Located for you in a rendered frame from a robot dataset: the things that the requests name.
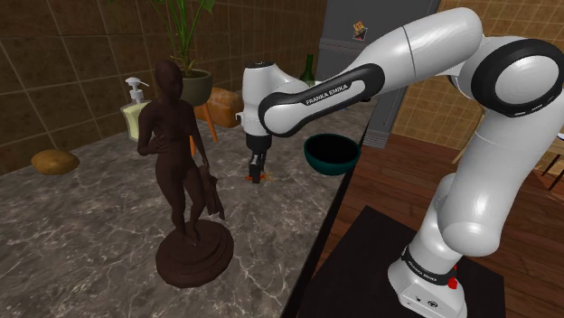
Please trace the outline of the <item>brown bread loaf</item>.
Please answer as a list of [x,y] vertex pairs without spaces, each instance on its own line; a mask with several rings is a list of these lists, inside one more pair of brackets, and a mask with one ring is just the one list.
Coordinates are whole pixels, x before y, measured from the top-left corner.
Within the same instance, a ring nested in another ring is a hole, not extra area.
[[231,128],[240,124],[236,118],[236,114],[242,112],[244,108],[240,94],[213,87],[207,104],[215,126]]

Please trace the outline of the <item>orange-legged plant stand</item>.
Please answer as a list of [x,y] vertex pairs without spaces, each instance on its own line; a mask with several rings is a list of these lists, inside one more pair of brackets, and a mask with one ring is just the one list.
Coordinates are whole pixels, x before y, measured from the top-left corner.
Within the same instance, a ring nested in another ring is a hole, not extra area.
[[[218,137],[217,137],[217,134],[216,134],[216,131],[215,131],[215,127],[214,127],[213,121],[212,121],[212,116],[211,116],[211,112],[210,112],[208,103],[206,102],[205,104],[201,105],[200,108],[202,109],[203,114],[204,114],[204,116],[205,116],[205,119],[206,119],[206,121],[207,121],[207,123],[208,123],[208,127],[209,127],[209,129],[210,129],[210,131],[211,131],[211,136],[212,136],[212,138],[213,138],[213,141],[214,141],[215,143],[217,143],[217,142],[218,142]],[[196,146],[195,146],[195,144],[194,144],[194,141],[193,141],[193,137],[192,137],[192,136],[190,136],[190,148],[191,148],[191,154],[192,154],[192,155],[195,155],[195,153],[196,153]]]

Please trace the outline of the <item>teal bowl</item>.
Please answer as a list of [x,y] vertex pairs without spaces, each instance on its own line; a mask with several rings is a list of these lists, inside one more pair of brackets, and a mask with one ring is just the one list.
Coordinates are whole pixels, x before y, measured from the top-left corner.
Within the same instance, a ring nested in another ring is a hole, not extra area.
[[352,139],[337,134],[318,134],[304,142],[305,159],[323,175],[350,172],[361,156],[361,148]]

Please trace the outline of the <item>dark brown woman statue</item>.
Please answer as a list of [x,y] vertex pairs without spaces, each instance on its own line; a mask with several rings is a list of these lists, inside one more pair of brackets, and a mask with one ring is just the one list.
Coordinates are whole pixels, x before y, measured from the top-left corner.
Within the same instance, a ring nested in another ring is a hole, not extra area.
[[181,99],[181,70],[161,60],[155,65],[155,79],[161,93],[140,112],[137,151],[157,156],[155,177],[172,208],[174,230],[159,245],[156,270],[169,285],[198,287],[227,268],[234,240],[222,224],[200,219],[205,210],[221,220],[225,215],[193,106]]

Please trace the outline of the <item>green potted plant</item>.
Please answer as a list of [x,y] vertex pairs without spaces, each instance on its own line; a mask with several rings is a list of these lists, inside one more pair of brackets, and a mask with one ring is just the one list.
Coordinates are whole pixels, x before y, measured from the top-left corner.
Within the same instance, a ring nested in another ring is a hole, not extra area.
[[[163,21],[176,56],[174,60],[180,63],[183,75],[182,100],[194,107],[205,104],[212,93],[212,75],[207,70],[194,67],[197,59],[190,57],[191,43],[195,26],[202,10],[212,12],[215,0],[198,0],[198,7],[192,23],[188,23],[188,4],[186,0],[148,0]],[[167,4],[171,9],[172,22],[169,23],[161,14],[158,4]]]

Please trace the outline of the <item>green glass bottle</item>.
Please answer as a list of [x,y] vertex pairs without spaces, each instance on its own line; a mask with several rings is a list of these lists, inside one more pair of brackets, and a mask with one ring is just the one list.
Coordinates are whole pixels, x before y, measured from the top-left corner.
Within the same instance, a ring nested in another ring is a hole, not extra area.
[[299,79],[306,83],[309,87],[312,87],[315,84],[315,76],[313,74],[313,61],[314,55],[308,54],[306,57],[305,69],[299,77]]

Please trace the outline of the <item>yellow soap pump dispenser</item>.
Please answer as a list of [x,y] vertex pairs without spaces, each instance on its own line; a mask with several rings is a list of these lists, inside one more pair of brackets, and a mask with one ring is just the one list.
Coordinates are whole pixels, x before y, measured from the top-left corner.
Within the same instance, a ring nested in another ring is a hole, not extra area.
[[127,78],[126,84],[130,87],[129,95],[131,102],[120,110],[127,123],[128,137],[131,140],[137,141],[139,136],[138,118],[141,110],[149,103],[149,100],[145,99],[144,92],[139,86],[145,85],[148,87],[148,84],[136,77]]

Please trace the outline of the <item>dark robot stand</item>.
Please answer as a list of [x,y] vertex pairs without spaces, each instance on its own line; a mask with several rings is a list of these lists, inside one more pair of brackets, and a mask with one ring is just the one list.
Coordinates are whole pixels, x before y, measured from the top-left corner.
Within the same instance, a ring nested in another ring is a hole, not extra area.
[[[298,318],[424,318],[411,311],[447,312],[447,305],[418,287],[398,297],[388,267],[416,231],[365,207],[314,275]],[[506,318],[503,277],[467,258],[457,263],[457,289],[465,293],[467,318]]]

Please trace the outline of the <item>grey refrigerator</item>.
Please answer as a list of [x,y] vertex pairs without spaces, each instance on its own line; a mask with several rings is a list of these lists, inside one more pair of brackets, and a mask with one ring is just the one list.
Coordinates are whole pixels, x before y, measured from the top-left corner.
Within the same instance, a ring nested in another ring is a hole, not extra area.
[[[349,66],[365,46],[382,35],[437,12],[441,0],[327,0],[317,54],[317,80],[331,78]],[[383,148],[407,89],[372,98],[375,106],[363,143]]]

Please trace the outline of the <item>brown potato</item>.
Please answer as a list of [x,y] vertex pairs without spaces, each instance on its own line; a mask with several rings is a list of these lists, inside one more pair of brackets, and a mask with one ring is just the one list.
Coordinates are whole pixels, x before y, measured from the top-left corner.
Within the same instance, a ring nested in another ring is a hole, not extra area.
[[39,173],[60,175],[76,169],[80,165],[80,159],[66,151],[49,149],[35,154],[31,163]]

